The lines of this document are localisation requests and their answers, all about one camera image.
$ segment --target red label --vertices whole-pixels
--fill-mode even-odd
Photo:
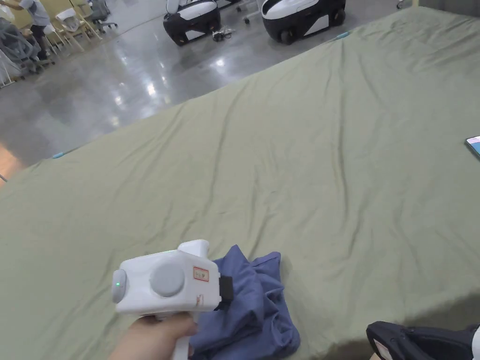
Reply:
[[[199,267],[193,267],[193,278],[200,281],[209,282],[210,276],[208,274],[208,270],[201,269]]]

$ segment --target white handheld device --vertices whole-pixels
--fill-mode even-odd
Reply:
[[[120,313],[155,315],[221,309],[233,300],[232,278],[207,259],[209,243],[193,240],[178,249],[125,260],[113,273],[112,299]],[[173,360],[188,358],[189,338],[177,341]]]

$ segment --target polished concrete floor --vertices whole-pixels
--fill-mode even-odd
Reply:
[[[235,7],[221,11],[235,29],[216,43],[204,37],[182,48],[166,35],[158,0],[110,0],[101,43],[79,39],[41,75],[0,89],[0,174],[10,178],[41,159],[81,146],[163,108],[221,88],[396,10],[396,0],[347,0],[343,26],[291,46],[269,38],[259,15],[250,25]]]

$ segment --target blue tape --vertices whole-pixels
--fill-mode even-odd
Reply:
[[[335,38],[335,40],[343,39],[344,37],[347,37],[348,35],[350,35],[350,31],[347,31],[346,33],[343,33],[343,34],[338,35],[338,36]]]

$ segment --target phone screen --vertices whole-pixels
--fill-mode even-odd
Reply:
[[[480,157],[480,136],[466,139],[465,143],[476,156]]]

